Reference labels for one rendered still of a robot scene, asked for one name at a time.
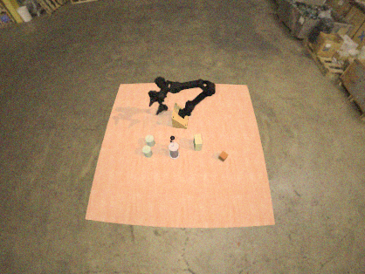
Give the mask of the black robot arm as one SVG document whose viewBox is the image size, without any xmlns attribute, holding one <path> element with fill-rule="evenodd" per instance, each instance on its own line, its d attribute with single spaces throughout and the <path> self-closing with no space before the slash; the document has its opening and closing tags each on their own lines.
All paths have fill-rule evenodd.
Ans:
<svg viewBox="0 0 365 274">
<path fill-rule="evenodd" d="M 179 109 L 178 115 L 180 115 L 182 118 L 185 116 L 190 116 L 191 112 L 194 110 L 195 106 L 198 103 L 201 103 L 204 99 L 206 99 L 207 96 L 211 96 L 216 92 L 216 85 L 215 83 L 210 82 L 209 80 L 194 80 L 190 82 L 172 82 L 168 81 L 166 82 L 164 77 L 158 77 L 154 80 L 158 88 L 161 88 L 165 93 L 171 92 L 171 93 L 178 93 L 181 90 L 190 89 L 190 88 L 196 88 L 200 87 L 203 91 L 195 97 L 192 101 L 187 100 L 185 102 L 185 107 L 183 109 Z M 206 86 L 204 86 L 206 85 Z"/>
</svg>

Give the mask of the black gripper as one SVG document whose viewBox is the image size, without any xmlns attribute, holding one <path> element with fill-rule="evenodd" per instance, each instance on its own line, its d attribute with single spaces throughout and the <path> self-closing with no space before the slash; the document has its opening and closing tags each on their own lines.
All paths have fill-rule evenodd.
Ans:
<svg viewBox="0 0 365 274">
<path fill-rule="evenodd" d="M 157 92 L 156 90 L 151 90 L 148 92 L 148 96 L 150 97 L 149 107 L 151 107 L 156 101 L 159 104 L 155 115 L 164 110 L 168 110 L 167 105 L 162 104 L 162 102 L 164 103 L 164 99 L 167 98 L 167 94 L 163 90 L 160 90 L 159 92 Z"/>
</svg>

